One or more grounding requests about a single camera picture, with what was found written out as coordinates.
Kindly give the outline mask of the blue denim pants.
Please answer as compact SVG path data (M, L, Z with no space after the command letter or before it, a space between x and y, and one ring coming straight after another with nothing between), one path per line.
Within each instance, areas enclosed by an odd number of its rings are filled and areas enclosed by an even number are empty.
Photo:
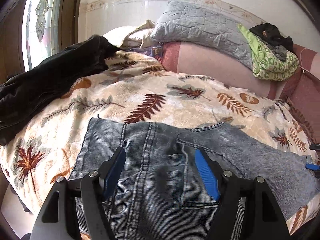
M218 202L208 195L195 165L200 147L240 178L265 178L286 219L319 193L319 180L305 167L306 155L272 148L227 123L183 129L93 118L70 179L97 170L118 147L126 161L115 193L104 204L117 239L204 239Z

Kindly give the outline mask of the small black clothing pile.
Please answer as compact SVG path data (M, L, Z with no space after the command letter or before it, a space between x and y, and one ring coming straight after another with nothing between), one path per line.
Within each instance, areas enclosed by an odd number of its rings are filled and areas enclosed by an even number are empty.
M281 35L275 25L263 23L252 27L250 32L259 37L282 62L286 61L288 51L294 53L292 38Z

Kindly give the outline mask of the pink sofa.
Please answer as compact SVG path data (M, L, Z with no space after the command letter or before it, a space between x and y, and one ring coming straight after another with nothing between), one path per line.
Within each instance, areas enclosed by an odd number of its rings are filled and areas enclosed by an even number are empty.
M297 44L293 49L299 59L299 68L284 82L259 80L250 69L230 56L188 42L166 43L162 64L172 72L207 75L272 100L289 100L303 127L319 139L319 53Z

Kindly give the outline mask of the green patterned folded blanket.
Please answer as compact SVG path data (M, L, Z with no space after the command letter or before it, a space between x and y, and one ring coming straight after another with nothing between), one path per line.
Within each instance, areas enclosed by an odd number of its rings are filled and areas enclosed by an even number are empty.
M298 69L299 60L294 53L286 51L285 61L281 61L271 50L271 46L263 42L245 26L239 23L238 29L251 49L252 72L256 78L269 81L285 81Z

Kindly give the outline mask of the black garment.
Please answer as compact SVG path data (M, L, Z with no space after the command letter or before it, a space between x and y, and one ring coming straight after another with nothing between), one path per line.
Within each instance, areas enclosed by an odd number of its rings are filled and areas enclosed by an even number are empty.
M107 70L105 59L120 49L99 35L68 46L37 67L1 85L1 145L5 146L53 100L81 77Z

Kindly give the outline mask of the cream leaf-print fleece blanket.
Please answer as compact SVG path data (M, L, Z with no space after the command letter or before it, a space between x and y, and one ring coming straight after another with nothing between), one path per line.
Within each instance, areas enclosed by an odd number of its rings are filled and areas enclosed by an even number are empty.
M68 180L93 118L122 124L155 122L193 129L227 123L283 152L315 151L289 105L204 75L166 71L151 57L116 52L107 70L81 77L35 115L5 146L1 168L24 204L38 215L56 179ZM285 221L290 234L319 214L319 193Z

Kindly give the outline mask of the purple printed package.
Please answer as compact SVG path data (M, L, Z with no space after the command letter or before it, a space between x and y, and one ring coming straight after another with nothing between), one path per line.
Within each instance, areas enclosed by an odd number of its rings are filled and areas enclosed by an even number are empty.
M153 46L153 47L146 47L146 48L130 48L128 51L141 53L147 56L154 57L156 59L162 58L162 55L163 55L162 46Z

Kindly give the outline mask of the cream pillow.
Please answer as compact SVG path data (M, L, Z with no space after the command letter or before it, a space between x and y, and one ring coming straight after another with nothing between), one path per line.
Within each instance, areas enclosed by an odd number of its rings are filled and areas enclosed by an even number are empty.
M155 23L151 20L140 26L121 26L112 29L103 35L112 45L121 49L130 48L148 48L153 46L154 42L150 38L155 28Z

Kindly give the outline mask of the stained glass window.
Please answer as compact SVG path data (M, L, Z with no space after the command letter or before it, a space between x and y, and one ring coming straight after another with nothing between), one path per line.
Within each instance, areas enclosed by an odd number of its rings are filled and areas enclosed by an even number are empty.
M22 54L25 71L56 54L61 0L26 0L22 22Z

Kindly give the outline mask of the grey quilted blanket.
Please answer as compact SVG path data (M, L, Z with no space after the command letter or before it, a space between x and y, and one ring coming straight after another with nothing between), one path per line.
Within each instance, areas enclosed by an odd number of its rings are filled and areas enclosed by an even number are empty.
M239 24L219 12L171 1L157 20L150 38L157 42L191 42L213 48L252 69L251 49Z

